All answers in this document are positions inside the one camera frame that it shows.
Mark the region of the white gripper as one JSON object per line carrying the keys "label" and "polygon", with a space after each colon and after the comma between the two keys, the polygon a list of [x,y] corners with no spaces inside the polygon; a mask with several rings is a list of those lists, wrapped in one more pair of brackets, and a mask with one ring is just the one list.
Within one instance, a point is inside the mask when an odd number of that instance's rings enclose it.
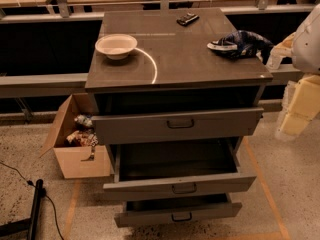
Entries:
{"label": "white gripper", "polygon": [[[266,66],[277,70],[282,60],[292,57],[295,33],[275,45]],[[278,116],[275,137],[289,141],[298,137],[320,113],[320,76],[305,75],[298,82],[289,81],[285,87],[282,110]]]}

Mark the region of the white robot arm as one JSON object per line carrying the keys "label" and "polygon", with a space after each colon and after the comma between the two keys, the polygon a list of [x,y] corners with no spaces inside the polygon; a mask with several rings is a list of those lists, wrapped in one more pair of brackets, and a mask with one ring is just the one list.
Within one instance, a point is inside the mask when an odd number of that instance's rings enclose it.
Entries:
{"label": "white robot arm", "polygon": [[320,113],[320,5],[300,24],[297,30],[271,50],[267,67],[277,70],[285,57],[304,76],[288,82],[282,101],[275,136],[282,140],[298,137]]}

